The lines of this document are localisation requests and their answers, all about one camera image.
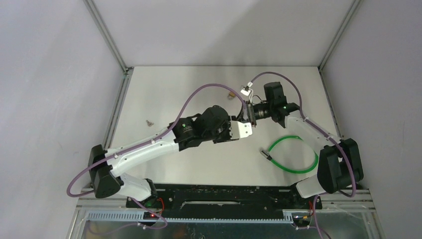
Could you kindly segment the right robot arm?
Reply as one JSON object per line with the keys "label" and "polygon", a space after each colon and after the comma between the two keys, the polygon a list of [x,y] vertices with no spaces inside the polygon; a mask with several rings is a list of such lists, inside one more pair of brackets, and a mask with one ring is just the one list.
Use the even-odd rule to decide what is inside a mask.
{"label": "right robot arm", "polygon": [[291,205],[302,208],[311,196],[324,193],[340,192],[354,197],[356,183],[364,177],[357,142],[351,138],[341,139],[305,116],[301,105],[287,101],[281,83],[265,84],[264,93],[263,102],[248,102],[248,116],[253,124],[271,118],[300,137],[318,155],[316,174],[295,184],[296,191],[289,195]]}

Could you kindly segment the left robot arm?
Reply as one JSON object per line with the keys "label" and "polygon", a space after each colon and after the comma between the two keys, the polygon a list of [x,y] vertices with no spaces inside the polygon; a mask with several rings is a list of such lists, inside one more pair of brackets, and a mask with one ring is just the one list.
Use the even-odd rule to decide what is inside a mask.
{"label": "left robot arm", "polygon": [[151,159],[198,147],[202,142],[221,143],[252,135],[252,125],[244,119],[236,120],[220,106],[207,108],[202,114],[180,118],[154,136],[146,144],[136,143],[106,150],[102,145],[91,149],[89,174],[96,198],[119,194],[132,197],[145,207],[157,202],[155,186],[150,179],[139,179],[127,172]]}

